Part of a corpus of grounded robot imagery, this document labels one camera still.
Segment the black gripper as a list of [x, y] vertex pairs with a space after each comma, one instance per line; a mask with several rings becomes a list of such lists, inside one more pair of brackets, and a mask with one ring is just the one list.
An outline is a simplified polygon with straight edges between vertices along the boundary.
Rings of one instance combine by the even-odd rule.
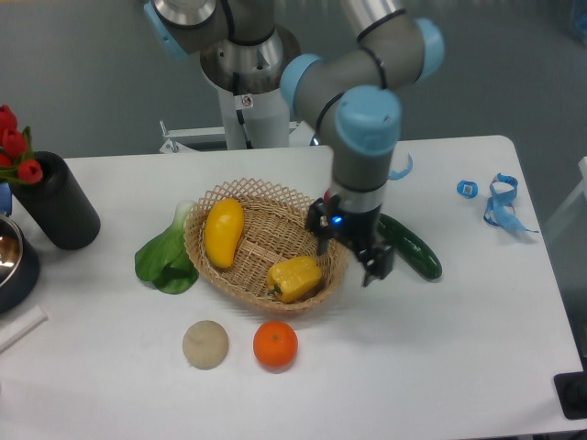
[[331, 239], [351, 250], [364, 268], [362, 286], [384, 280], [393, 269], [394, 248], [375, 245], [381, 207], [353, 213], [342, 209], [337, 195], [314, 200], [308, 208], [305, 229], [316, 239], [316, 254], [324, 255]]

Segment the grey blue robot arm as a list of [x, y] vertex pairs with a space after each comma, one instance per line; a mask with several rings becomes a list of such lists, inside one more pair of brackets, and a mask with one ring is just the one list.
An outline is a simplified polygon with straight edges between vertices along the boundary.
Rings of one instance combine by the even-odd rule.
[[292, 117], [332, 148], [327, 198], [306, 218], [325, 252], [349, 249], [365, 281], [385, 278], [393, 247], [376, 230], [402, 108], [395, 91], [434, 73], [444, 40], [429, 20], [407, 15], [401, 1], [347, 1], [358, 47], [337, 60], [304, 54], [275, 19], [271, 1], [148, 1], [144, 10], [172, 54], [198, 54], [216, 88], [230, 149], [286, 144]]

